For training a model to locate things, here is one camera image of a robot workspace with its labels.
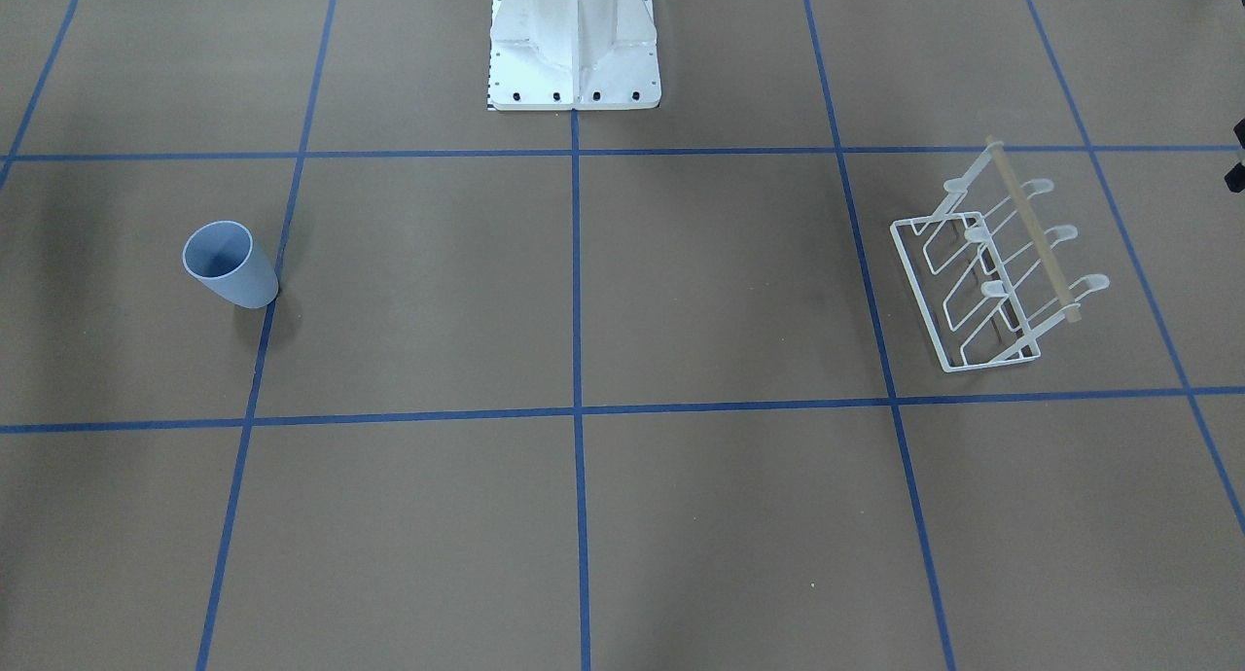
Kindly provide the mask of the light blue plastic cup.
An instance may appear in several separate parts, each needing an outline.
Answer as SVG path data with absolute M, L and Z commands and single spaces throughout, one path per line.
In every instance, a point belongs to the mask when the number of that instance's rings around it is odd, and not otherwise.
M 186 271 L 239 307 L 266 307 L 279 295 L 279 281 L 253 232 L 238 222 L 212 222 L 184 242 Z

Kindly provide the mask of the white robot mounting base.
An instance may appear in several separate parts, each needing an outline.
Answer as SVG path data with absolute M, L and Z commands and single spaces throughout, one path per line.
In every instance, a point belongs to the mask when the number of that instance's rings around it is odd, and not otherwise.
M 491 110 L 655 110 L 661 103 L 654 0 L 492 0 L 491 11 Z

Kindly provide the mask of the black object at edge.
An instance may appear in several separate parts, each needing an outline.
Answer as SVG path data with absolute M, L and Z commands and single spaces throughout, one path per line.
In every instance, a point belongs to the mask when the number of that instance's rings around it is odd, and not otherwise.
M 1245 188 L 1245 120 L 1240 120 L 1233 126 L 1233 136 L 1235 136 L 1238 142 L 1236 161 L 1226 176 L 1224 176 L 1224 184 L 1226 184 L 1229 192 L 1241 194 Z

